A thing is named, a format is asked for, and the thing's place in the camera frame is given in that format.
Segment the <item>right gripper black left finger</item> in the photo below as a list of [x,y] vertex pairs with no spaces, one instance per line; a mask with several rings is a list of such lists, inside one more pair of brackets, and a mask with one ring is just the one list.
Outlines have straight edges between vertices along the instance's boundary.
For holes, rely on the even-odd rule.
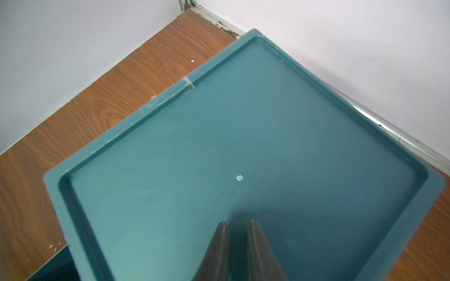
[[220,222],[193,281],[227,281],[229,249],[230,231],[225,222]]

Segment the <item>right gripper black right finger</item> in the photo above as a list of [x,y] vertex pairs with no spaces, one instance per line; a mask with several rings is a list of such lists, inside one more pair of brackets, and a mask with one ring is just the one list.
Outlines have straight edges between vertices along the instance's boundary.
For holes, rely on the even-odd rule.
[[270,242],[257,220],[247,226],[247,262],[250,281],[287,281]]

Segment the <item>teal drawer cabinet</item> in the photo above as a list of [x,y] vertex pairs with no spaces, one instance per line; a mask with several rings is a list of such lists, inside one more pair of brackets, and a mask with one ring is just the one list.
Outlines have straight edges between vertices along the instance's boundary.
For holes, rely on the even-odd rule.
[[253,29],[48,171],[84,281],[190,281],[257,220],[291,281],[381,281],[446,185]]

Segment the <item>teal drawer tray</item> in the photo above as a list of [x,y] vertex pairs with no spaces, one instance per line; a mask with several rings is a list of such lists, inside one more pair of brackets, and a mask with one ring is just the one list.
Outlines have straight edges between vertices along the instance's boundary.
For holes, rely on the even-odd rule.
[[69,246],[65,245],[26,281],[80,281]]

